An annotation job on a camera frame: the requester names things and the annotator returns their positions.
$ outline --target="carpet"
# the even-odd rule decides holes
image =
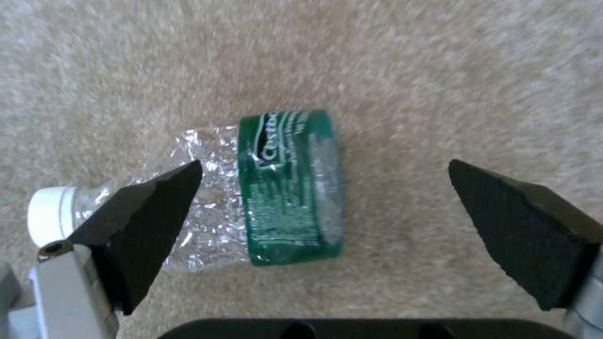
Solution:
[[[25,280],[39,188],[126,176],[180,131],[333,116],[342,257],[162,272],[121,338],[214,317],[511,317],[559,326],[489,258],[457,157],[603,220],[598,0],[0,2],[0,258]]]

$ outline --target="bottle label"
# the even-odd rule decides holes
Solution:
[[[254,265],[339,255],[343,181],[323,110],[277,111],[241,120],[238,167]]]

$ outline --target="screw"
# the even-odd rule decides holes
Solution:
[[[73,244],[69,240],[58,240],[46,244],[38,251],[38,262],[45,262],[54,257],[64,255],[74,250]]]

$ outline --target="white bottle cap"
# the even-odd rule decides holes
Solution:
[[[75,187],[43,188],[34,193],[27,209],[27,228],[38,247],[66,239],[74,231]]]

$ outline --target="crushed plastic bottle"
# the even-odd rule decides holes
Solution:
[[[133,178],[90,189],[45,188],[28,209],[33,241],[64,239],[120,187],[198,159],[201,186],[165,267],[292,264],[339,255],[343,183],[328,114],[269,112],[238,126],[187,130]]]

